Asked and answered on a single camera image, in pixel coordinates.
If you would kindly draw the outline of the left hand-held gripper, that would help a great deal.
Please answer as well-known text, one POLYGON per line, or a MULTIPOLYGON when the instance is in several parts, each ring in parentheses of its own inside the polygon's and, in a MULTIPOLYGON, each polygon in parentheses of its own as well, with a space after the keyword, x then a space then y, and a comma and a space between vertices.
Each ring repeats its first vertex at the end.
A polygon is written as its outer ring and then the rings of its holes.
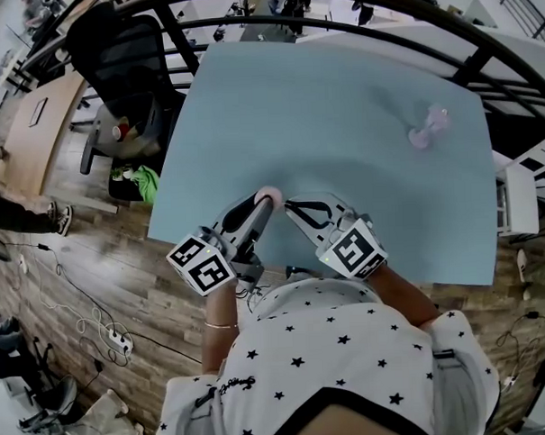
POLYGON ((166 260, 201 296, 233 282, 251 291, 264 271, 254 245, 273 211, 271 197, 246 196, 221 212, 213 228, 200 226, 185 236, 166 260))

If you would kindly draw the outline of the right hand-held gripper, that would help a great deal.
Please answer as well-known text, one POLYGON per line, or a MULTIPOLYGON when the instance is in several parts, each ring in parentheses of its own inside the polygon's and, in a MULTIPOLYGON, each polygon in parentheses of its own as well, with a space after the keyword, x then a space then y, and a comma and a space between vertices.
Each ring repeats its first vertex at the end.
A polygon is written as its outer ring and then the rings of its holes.
POLYGON ((316 257, 324 265, 346 278, 365 280, 388 256, 371 220, 345 210, 341 199, 324 192, 294 196, 285 207, 286 215, 318 247, 316 257))

